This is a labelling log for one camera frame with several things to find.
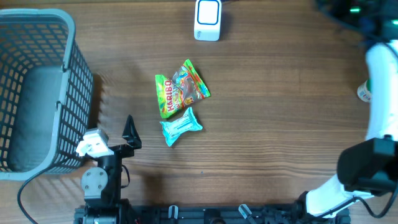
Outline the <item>mint green wipes pack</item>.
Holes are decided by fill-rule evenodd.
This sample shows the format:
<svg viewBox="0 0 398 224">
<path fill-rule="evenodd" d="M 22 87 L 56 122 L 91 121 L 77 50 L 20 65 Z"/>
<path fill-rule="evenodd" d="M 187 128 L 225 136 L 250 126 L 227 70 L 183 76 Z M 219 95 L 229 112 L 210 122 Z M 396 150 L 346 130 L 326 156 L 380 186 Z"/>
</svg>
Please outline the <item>mint green wipes pack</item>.
<svg viewBox="0 0 398 224">
<path fill-rule="evenodd" d="M 203 129 L 203 126 L 197 121 L 192 107 L 186 109 L 179 119 L 172 122 L 161 121 L 160 124 L 168 147 L 171 147 L 183 133 L 187 131 L 201 131 Z"/>
</svg>

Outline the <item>green Haribo candy bag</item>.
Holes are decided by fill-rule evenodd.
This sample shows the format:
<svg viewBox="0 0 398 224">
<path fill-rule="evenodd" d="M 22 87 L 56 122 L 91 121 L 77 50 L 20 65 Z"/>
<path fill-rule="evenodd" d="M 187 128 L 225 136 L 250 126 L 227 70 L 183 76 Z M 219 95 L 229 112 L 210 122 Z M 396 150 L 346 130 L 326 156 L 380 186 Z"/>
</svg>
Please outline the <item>green Haribo candy bag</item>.
<svg viewBox="0 0 398 224">
<path fill-rule="evenodd" d="M 190 59 L 184 61 L 172 78 L 155 75 L 155 87 L 162 119 L 211 96 Z"/>
</svg>

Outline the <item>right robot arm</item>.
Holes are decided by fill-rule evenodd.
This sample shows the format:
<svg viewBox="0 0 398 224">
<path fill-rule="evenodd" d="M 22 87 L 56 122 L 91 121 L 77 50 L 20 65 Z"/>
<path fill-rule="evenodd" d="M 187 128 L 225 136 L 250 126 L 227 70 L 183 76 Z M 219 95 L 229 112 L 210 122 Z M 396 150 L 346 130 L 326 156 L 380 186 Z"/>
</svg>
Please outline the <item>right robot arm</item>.
<svg viewBox="0 0 398 224">
<path fill-rule="evenodd" d="M 336 174 L 296 202 L 301 222 L 335 218 L 356 202 L 382 218 L 397 198 L 397 1 L 315 1 L 325 17 L 364 38 L 371 99 L 366 138 L 339 156 Z"/>
</svg>

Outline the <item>green lid jar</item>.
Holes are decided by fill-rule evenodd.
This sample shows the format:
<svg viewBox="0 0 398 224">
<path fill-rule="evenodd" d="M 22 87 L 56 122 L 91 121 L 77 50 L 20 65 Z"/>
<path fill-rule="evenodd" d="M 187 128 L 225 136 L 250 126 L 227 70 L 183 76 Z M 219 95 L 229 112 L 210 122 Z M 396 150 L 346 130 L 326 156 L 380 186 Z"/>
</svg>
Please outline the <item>green lid jar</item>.
<svg viewBox="0 0 398 224">
<path fill-rule="evenodd" d="M 357 89 L 357 96 L 360 100 L 369 103 L 371 101 L 371 81 L 366 80 Z"/>
</svg>

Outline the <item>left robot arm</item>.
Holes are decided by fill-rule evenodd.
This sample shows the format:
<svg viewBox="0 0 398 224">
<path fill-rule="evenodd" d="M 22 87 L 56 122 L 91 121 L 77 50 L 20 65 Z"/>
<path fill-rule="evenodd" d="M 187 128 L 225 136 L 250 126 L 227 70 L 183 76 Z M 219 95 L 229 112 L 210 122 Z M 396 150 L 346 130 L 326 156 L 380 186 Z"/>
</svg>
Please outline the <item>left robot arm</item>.
<svg viewBox="0 0 398 224">
<path fill-rule="evenodd" d="M 142 147 L 131 115 L 127 117 L 122 138 L 125 144 L 109 146 L 108 135 L 95 128 L 87 130 L 78 143 L 78 155 L 96 161 L 97 166 L 81 177 L 85 205 L 75 210 L 74 223 L 139 223 L 129 200 L 121 198 L 121 190 L 128 186 L 122 184 L 122 172 L 128 173 L 122 160 L 134 156 L 134 151 Z"/>
</svg>

